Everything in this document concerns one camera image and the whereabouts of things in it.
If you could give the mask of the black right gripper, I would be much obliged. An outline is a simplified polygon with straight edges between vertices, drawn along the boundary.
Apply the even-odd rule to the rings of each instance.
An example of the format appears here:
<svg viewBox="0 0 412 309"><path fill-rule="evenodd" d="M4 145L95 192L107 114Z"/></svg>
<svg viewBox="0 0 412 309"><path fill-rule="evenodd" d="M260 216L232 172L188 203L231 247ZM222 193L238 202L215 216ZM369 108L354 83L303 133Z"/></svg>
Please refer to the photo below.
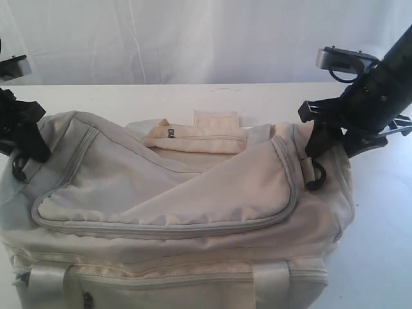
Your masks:
<svg viewBox="0 0 412 309"><path fill-rule="evenodd" d="M411 132L411 120L402 115L411 104L411 86L374 84L348 86L340 97L304 101L298 109L302 122L314 122L305 147L307 157L318 158L340 147L348 158L384 147L383 134ZM346 151L342 128L346 135Z"/></svg>

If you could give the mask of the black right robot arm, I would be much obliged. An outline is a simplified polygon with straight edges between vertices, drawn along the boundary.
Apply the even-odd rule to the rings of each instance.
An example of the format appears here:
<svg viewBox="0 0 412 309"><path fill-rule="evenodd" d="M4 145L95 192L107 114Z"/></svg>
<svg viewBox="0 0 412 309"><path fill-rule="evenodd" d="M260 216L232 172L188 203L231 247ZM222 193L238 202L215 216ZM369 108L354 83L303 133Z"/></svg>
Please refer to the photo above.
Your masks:
<svg viewBox="0 0 412 309"><path fill-rule="evenodd" d="M362 50L321 48L316 65L346 85L335 98L303 102L302 122L314 122L305 147L318 158L337 144L349 157L384 147L393 133L408 135L411 118L402 112L411 105L411 28L382 58Z"/></svg>

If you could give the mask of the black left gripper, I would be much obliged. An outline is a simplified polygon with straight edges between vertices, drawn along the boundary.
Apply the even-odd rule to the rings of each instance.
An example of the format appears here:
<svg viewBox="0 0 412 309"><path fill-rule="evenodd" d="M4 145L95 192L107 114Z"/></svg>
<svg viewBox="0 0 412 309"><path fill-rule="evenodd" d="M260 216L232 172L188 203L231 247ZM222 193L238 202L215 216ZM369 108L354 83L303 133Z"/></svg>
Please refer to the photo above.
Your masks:
<svg viewBox="0 0 412 309"><path fill-rule="evenodd" d="M18 150L35 161L47 161L51 152L37 127L45 114L38 102L18 100L10 89L1 89L1 140L15 142Z"/></svg>

